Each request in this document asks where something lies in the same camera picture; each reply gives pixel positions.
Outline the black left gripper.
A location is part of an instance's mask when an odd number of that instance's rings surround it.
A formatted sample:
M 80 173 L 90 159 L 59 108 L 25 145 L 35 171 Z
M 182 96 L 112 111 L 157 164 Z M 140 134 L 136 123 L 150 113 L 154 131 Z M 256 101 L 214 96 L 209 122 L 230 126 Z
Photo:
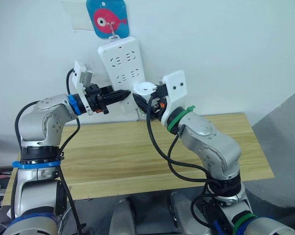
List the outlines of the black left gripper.
M 91 83 L 86 87 L 86 99 L 93 112 L 108 114 L 108 105 L 123 101 L 130 94 L 130 90 L 113 91 L 112 86 L 100 88 L 97 84 Z

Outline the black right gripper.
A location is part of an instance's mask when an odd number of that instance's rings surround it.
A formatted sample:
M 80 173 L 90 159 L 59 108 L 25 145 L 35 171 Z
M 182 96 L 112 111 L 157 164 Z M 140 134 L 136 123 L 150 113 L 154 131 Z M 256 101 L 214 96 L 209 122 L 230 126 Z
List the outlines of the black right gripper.
M 152 104 L 151 104 L 151 117 L 152 120 L 158 119 L 161 120 L 164 112 L 166 111 L 167 107 L 167 100 L 166 97 L 168 96 L 167 86 L 163 85 L 156 85 L 152 89 Z M 137 107 L 145 114 L 148 114 L 148 101 L 144 97 L 139 94 L 133 94 L 134 101 Z

